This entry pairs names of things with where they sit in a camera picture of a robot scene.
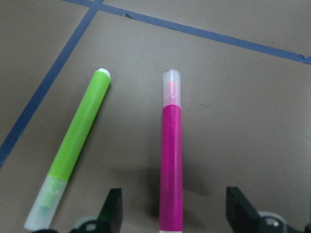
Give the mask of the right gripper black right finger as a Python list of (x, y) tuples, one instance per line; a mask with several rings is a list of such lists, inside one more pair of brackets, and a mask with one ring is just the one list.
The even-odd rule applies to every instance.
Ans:
[(226, 188), (226, 219), (234, 233), (305, 233), (297, 230), (278, 214), (257, 211), (235, 186)]

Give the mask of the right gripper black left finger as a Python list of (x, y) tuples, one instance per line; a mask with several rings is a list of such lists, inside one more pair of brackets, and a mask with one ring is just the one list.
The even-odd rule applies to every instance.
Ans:
[(110, 189), (98, 217), (82, 223), (73, 233), (119, 233), (123, 220), (122, 190)]

